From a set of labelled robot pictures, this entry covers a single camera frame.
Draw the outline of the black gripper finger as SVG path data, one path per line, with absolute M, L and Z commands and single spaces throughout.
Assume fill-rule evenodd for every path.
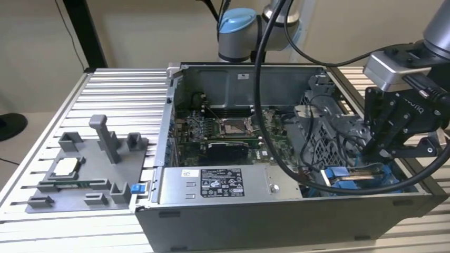
M 395 95 L 386 95 L 376 87 L 364 91 L 364 124 L 368 127 L 368 140 L 362 156 L 380 158 L 380 151 L 391 152 L 399 144 L 398 134 L 411 120 L 411 112 Z
M 443 151 L 442 143 L 432 137 L 422 137 L 415 145 L 404 143 L 410 136 L 394 136 L 380 139 L 380 148 L 392 158 L 435 157 Z

